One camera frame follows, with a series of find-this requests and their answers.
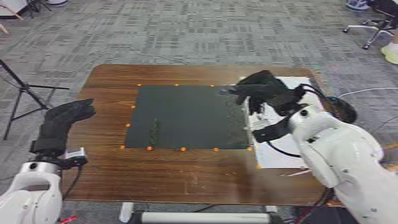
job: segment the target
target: table leg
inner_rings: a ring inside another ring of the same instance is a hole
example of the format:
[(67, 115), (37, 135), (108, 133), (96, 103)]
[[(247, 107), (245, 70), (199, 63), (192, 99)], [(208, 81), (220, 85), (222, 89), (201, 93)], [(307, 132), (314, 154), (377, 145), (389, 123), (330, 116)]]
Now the table leg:
[(133, 214), (133, 202), (123, 202), (119, 220), (128, 223)]

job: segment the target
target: cable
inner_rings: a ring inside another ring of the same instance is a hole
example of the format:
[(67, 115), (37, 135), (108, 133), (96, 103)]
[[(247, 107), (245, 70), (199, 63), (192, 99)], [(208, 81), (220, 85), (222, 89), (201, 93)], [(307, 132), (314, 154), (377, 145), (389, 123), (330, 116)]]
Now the cable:
[(268, 146), (272, 147), (272, 149), (274, 149), (279, 153), (282, 153), (286, 156), (295, 157), (295, 158), (300, 158), (300, 157), (302, 157), (300, 155), (284, 152), (284, 151), (274, 146), (274, 144), (270, 143), (270, 141), (266, 141), (266, 144), (268, 144)]
[(62, 196), (62, 199), (64, 199), (64, 200), (66, 200), (66, 198), (67, 198), (67, 196), (69, 196), (71, 190), (73, 190), (75, 185), (76, 185), (76, 183), (78, 183), (78, 179), (80, 179), (80, 176), (82, 176), (82, 171), (83, 171), (83, 166), (78, 167), (78, 174), (76, 174), (75, 180), (73, 180), (73, 182), (71, 182), (71, 186), (69, 186), (67, 191), (66, 191), (64, 196)]
[(314, 213), (314, 210), (323, 207), (323, 205), (327, 204), (327, 202), (332, 199), (332, 197), (334, 197), (334, 189), (332, 188), (325, 188), (325, 191), (322, 193), (320, 199), (314, 202), (314, 205), (311, 206), (311, 208), (306, 210), (306, 212), (298, 216), (298, 218), (295, 220), (295, 224), (302, 224), (304, 223), (304, 221), (307, 220), (309, 216)]
[(204, 210), (208, 210), (210, 208), (213, 208), (217, 205), (208, 205), (204, 208), (201, 208), (199, 210), (195, 210), (194, 212), (201, 212)]
[(375, 130), (370, 132), (371, 134), (375, 134), (380, 129), (384, 128), (386, 124), (398, 118), (398, 115), (387, 119), (387, 121), (384, 121), (382, 125), (378, 126), (378, 128), (375, 128)]
[(313, 88), (313, 90), (304, 89), (304, 91), (309, 92), (309, 93), (313, 93), (313, 94), (318, 96), (318, 98), (323, 99), (323, 100), (327, 101), (329, 107), (330, 107), (330, 109), (332, 109), (332, 114), (334, 114), (336, 118), (341, 120), (341, 114), (339, 114), (339, 111), (338, 111), (338, 109), (336, 109), (336, 107), (334, 107), (334, 104), (332, 104), (332, 102), (330, 102), (330, 99), (329, 99), (329, 97), (325, 96), (325, 94), (322, 93), (322, 91), (320, 91), (309, 84), (300, 84), (300, 86), (307, 86), (307, 87)]
[(307, 87), (313, 89), (313, 91), (316, 92), (314, 94), (316, 94), (322, 98), (327, 98), (323, 92), (320, 91), (320, 89), (318, 89), (314, 86), (311, 86), (309, 84), (300, 84), (300, 86), (307, 86)]
[(386, 88), (380, 87), (380, 88), (362, 89), (362, 90), (357, 90), (354, 92), (348, 92), (348, 93), (341, 94), (339, 97), (348, 96), (348, 95), (357, 94), (357, 93), (362, 93), (362, 92), (368, 92), (368, 91), (373, 91), (373, 90), (398, 90), (398, 87), (386, 87)]

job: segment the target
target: white chair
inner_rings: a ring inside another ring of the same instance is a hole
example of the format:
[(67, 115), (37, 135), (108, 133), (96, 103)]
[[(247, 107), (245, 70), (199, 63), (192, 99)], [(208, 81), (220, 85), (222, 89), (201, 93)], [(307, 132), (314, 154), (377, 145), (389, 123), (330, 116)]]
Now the white chair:
[[(12, 15), (16, 16), (16, 18), (18, 18), (20, 20), (23, 20), (21, 16), (20, 16), (18, 13), (14, 12), (14, 10), (7, 7), (7, 5), (4, 4), (2, 1), (0, 1), (0, 7), (2, 7), (5, 10), (9, 10), (9, 12), (11, 12)], [(0, 30), (4, 31), (4, 33), (9, 34), (9, 31), (7, 31), (5, 26), (4, 26), (2, 23), (0, 23)]]

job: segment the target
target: white cord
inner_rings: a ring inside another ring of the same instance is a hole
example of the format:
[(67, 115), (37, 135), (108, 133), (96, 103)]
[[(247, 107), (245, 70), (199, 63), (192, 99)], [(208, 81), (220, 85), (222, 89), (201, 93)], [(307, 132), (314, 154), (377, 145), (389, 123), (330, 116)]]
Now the white cord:
[(348, 92), (348, 93), (341, 94), (339, 97), (348, 96), (348, 95), (352, 95), (355, 93), (362, 93), (362, 92), (373, 91), (373, 90), (398, 90), (398, 87), (386, 87), (386, 88), (380, 87), (380, 88), (362, 89), (362, 90), (357, 90), (354, 92)]

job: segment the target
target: black cable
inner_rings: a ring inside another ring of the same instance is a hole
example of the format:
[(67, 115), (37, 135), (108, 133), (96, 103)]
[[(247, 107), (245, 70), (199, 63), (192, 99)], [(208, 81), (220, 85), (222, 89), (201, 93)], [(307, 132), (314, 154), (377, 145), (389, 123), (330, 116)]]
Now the black cable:
[(78, 179), (80, 179), (80, 176), (82, 176), (82, 171), (83, 171), (83, 166), (78, 167), (78, 174), (76, 174), (75, 180), (73, 180), (73, 182), (71, 182), (71, 186), (69, 186), (67, 191), (66, 191), (64, 196), (62, 196), (62, 199), (64, 199), (64, 200), (66, 200), (66, 198), (67, 198), (67, 196), (69, 196), (71, 190), (73, 190), (75, 185), (76, 185), (76, 183), (78, 183)]
[(208, 205), (204, 208), (197, 209), (194, 212), (201, 212), (204, 210), (208, 210), (210, 208), (213, 208), (217, 205)]
[(336, 107), (334, 107), (334, 104), (332, 104), (332, 102), (330, 102), (329, 97), (325, 96), (325, 94), (322, 93), (322, 91), (320, 91), (311, 85), (307, 85), (307, 84), (300, 84), (300, 85), (302, 85), (302, 86), (307, 86), (307, 87), (313, 88), (313, 90), (304, 89), (304, 91), (309, 92), (309, 93), (313, 93), (313, 94), (318, 96), (318, 98), (323, 99), (323, 100), (327, 101), (327, 104), (329, 104), (330, 109), (332, 109), (332, 114), (334, 114), (334, 116), (336, 116), (338, 119), (339, 119), (339, 117), (341, 117), (341, 116), (339, 116), (339, 112), (338, 112), (338, 109), (336, 109)]
[(330, 201), (332, 197), (334, 197), (334, 189), (325, 187), (325, 191), (322, 193), (320, 199), (314, 202), (314, 205), (311, 207), (311, 210), (309, 210), (307, 214), (304, 215), (304, 217), (298, 218), (298, 220), (295, 222), (297, 224), (304, 223), (304, 221), (307, 220), (309, 216), (313, 215), (316, 209), (325, 206), (325, 204)]
[(300, 155), (284, 152), (284, 151), (274, 146), (274, 144), (272, 144), (268, 141), (266, 141), (266, 144), (268, 144), (268, 146), (272, 147), (272, 149), (274, 149), (279, 153), (282, 153), (286, 156), (295, 157), (295, 158), (300, 158), (300, 157), (302, 157)]
[(307, 87), (314, 90), (316, 95), (318, 95), (322, 98), (327, 97), (325, 94), (323, 94), (323, 92), (322, 92), (322, 90), (320, 90), (314, 86), (311, 86), (309, 84), (300, 84), (300, 86), (307, 86)]

